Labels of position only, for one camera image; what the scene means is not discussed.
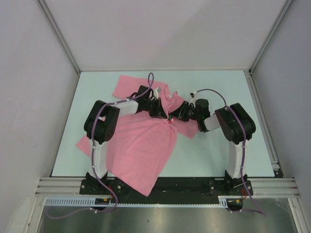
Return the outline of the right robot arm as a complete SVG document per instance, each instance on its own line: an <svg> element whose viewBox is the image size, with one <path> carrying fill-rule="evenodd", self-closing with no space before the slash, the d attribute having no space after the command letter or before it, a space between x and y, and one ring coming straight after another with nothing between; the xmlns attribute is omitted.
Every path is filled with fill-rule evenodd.
<svg viewBox="0 0 311 233"><path fill-rule="evenodd" d="M183 122L194 120L203 133L220 128L229 142L229 162L222 183L217 186L212 181L208 185L230 195L250 194L251 184L247 182L244 165L247 143L255 133L256 125L240 103L217 109L211 114L206 99L196 99L194 103L184 101L169 116Z"/></svg>

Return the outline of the pink t-shirt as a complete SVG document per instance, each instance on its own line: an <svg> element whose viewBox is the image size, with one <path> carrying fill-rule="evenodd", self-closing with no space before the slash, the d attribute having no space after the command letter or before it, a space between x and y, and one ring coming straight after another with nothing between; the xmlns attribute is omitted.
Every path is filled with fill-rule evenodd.
<svg viewBox="0 0 311 233"><path fill-rule="evenodd" d="M143 85L147 79L121 75L113 96L125 99ZM166 113L176 110L185 100L170 92L163 82L154 82L152 89L160 87L159 94ZM147 112L130 114L118 119L116 130L107 145L107 170L144 196L149 196L159 174L170 158L177 141L177 133L192 139L197 123L174 119L152 118Z"/></svg>

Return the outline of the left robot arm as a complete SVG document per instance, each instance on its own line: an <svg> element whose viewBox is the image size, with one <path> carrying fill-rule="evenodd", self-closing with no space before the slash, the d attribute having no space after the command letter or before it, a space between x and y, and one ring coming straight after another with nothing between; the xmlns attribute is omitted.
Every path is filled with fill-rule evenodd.
<svg viewBox="0 0 311 233"><path fill-rule="evenodd" d="M147 195L169 159L176 142L161 98L150 86L115 103L98 100L84 124L86 136L77 147L91 158L84 185L97 194L107 190L113 173Z"/></svg>

